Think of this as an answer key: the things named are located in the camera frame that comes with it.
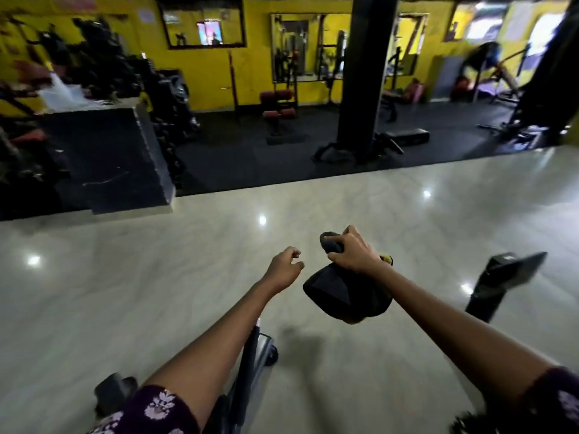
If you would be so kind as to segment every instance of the wall mirror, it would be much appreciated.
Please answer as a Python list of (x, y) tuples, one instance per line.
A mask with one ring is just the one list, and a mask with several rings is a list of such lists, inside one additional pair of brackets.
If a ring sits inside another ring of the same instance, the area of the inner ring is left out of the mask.
[(506, 3), (459, 3), (444, 40), (494, 41), (503, 26), (507, 10)]
[(274, 82), (341, 79), (350, 21), (350, 14), (271, 14)]
[(426, 33), (427, 14), (400, 14), (394, 27), (392, 55), (388, 59), (388, 76), (412, 76)]
[(245, 47), (241, 2), (210, 0), (160, 9), (171, 50)]

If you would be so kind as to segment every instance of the tiled floor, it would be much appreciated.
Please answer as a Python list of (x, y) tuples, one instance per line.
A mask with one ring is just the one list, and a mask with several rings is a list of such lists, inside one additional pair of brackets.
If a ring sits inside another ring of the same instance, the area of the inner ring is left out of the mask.
[(87, 430), (100, 380), (145, 379), (294, 245), (306, 269), (262, 316), (280, 362), (249, 432), (445, 432), (472, 404), (399, 306), (349, 326), (301, 290), (327, 262), (318, 235), (348, 223), (460, 308), (489, 256), (548, 251), (493, 324), (579, 368), (579, 150), (560, 147), (184, 197), (146, 218), (1, 223), (2, 431)]

